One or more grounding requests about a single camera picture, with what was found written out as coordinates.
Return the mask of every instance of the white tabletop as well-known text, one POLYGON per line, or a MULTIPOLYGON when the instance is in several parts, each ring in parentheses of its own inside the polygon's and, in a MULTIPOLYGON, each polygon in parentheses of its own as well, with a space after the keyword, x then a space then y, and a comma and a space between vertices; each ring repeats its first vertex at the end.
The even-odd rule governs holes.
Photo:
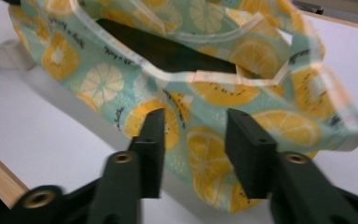
MULTIPOLYGON (((309 18, 332 68, 358 105, 358 28, 309 18)), ((0 161, 28 188, 59 185, 73 191, 99 177, 104 160, 129 141, 39 67, 0 69, 0 161)), ((322 152, 316 163, 334 184, 358 194, 358 148, 322 152)), ((160 200, 144 200, 147 223, 272 223, 268 202, 224 214, 166 171, 160 200)))

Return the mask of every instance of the lemon print fabric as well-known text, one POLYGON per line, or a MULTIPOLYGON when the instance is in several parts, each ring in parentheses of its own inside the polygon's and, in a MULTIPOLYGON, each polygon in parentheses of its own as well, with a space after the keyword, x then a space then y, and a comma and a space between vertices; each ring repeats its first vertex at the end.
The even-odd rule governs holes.
POLYGON ((207 1, 191 1, 190 17, 197 28, 207 34, 222 29, 223 12, 207 1))
POLYGON ((91 97, 96 105, 113 100, 124 87, 123 75, 115 66, 101 63, 91 68, 80 89, 91 97))
POLYGON ((179 110, 179 117, 183 119, 185 122, 190 122, 190 107, 193 102, 193 96, 185 95, 181 92, 170 92, 170 97, 174 101, 175 106, 179 110))
POLYGON ((213 130, 200 126, 187 132, 187 145, 194 190, 207 204, 216 206, 223 175, 232 169, 224 151, 224 139, 213 130))
POLYGON ((246 197, 245 191, 242 188, 242 185, 240 183, 237 183, 232 189, 229 212, 238 212, 240 210, 243 210, 244 208, 248 208, 259 202, 261 202, 261 200, 248 199, 246 197))
POLYGON ((251 102, 260 90, 254 86, 193 82, 190 88, 211 105, 243 105, 251 102))
MULTIPOLYGON (((256 112, 252 117, 273 137, 279 137, 302 147, 314 147, 319 142, 318 124, 295 111, 270 109, 256 112)), ((286 147, 286 142, 280 142, 279 149, 291 149, 286 147)))
POLYGON ((281 69, 279 55, 270 43, 257 38, 245 38, 234 47, 229 59, 262 78, 272 79, 281 69))
POLYGON ((128 138, 164 108, 165 166, 221 211, 258 202, 248 200, 225 153, 230 108, 250 114, 279 151, 313 157, 358 145, 358 110, 289 0, 23 0, 9 11, 34 60, 128 138), (167 73, 104 30, 102 19, 232 63, 236 74, 167 73))
POLYGON ((160 99, 154 99, 136 106, 125 121, 124 133, 127 136, 138 136, 146 115, 156 109, 165 109, 165 149, 170 151, 179 141, 178 122, 175 112, 160 99))
POLYGON ((74 12, 71 9, 71 1, 46 0, 45 10, 56 17, 67 17, 74 12))
POLYGON ((327 88, 316 69, 298 70, 292 76, 299 109, 321 120, 327 120, 335 113, 327 88))
POLYGON ((79 66, 77 52, 59 31, 54 33, 41 61, 43 68, 58 80, 69 77, 79 66))

